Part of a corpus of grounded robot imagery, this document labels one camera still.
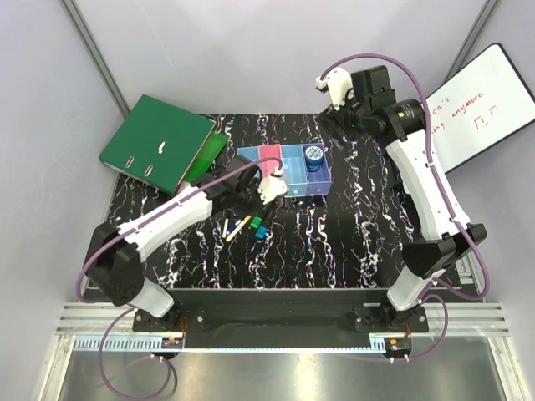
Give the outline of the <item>blue cleaning gel jar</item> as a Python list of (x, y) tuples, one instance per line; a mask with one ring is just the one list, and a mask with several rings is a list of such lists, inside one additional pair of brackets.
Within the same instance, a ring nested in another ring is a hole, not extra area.
[(307, 172), (315, 172), (324, 161), (324, 149), (320, 145), (305, 145), (303, 155)]

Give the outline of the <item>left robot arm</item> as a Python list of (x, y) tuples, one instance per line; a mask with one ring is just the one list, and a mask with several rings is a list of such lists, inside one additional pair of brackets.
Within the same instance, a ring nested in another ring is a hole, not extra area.
[(94, 229), (81, 275), (105, 301), (148, 313), (161, 330), (181, 323), (179, 302), (147, 278), (146, 259), (174, 236), (220, 211), (251, 214), (283, 195), (283, 163), (268, 156), (237, 156), (227, 166), (198, 176), (172, 199), (120, 226), (105, 221)]

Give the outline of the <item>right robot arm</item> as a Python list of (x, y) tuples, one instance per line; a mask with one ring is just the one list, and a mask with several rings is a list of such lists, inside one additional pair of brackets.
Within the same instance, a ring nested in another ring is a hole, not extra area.
[(331, 104), (318, 116), (324, 129), (341, 139), (372, 136), (400, 175), (412, 199), (421, 237), (403, 246), (404, 266), (371, 322), (398, 331), (415, 315), (425, 292), (487, 236), (459, 206), (433, 144), (427, 142), (425, 111), (417, 99), (397, 100), (384, 65), (349, 73), (340, 67), (317, 77), (317, 90)]

